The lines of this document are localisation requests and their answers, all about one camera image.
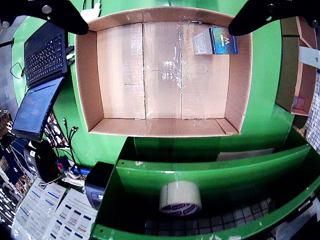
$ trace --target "small product box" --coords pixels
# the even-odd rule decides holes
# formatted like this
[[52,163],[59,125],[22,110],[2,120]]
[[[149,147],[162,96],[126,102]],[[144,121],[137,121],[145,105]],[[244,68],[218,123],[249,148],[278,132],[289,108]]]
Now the small product box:
[[295,96],[293,99],[292,108],[293,109],[304,109],[305,100],[302,97]]
[[192,40],[195,55],[238,54],[237,38],[226,27],[210,27]]

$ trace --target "blue object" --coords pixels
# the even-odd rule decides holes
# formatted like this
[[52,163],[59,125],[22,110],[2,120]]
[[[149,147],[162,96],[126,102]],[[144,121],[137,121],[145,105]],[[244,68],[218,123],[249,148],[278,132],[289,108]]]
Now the blue object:
[[55,164],[60,172],[65,172],[71,167],[66,155],[59,157]]
[[214,54],[238,54],[237,38],[226,27],[210,27],[212,52]]
[[77,167],[76,165],[73,165],[70,169],[70,172],[72,174],[82,174],[82,175],[88,175],[91,171],[91,168],[85,168],[85,167]]

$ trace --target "gray floor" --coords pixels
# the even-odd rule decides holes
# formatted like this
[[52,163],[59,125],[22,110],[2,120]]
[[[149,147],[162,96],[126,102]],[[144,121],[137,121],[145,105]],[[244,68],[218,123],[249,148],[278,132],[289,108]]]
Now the gray floor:
[[[14,23],[0,34],[0,43],[11,41],[13,35],[25,16],[19,16]],[[18,104],[14,89],[13,76],[10,74],[12,66],[12,50],[10,46],[0,48],[0,109],[9,110],[13,119],[18,111]]]

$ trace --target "black laptop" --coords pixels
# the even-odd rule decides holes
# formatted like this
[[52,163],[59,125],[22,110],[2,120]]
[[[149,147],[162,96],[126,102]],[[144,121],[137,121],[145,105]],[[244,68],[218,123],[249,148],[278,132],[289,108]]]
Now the black laptop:
[[24,43],[24,70],[29,87],[17,115],[12,133],[40,141],[49,113],[68,72],[67,34],[46,22]]

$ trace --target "tape roll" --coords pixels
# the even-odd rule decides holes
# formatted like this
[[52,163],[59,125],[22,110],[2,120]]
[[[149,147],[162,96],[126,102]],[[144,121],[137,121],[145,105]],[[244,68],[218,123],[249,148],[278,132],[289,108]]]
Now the tape roll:
[[160,192],[159,211],[170,216],[187,216],[202,208],[198,185],[190,181],[174,181]]

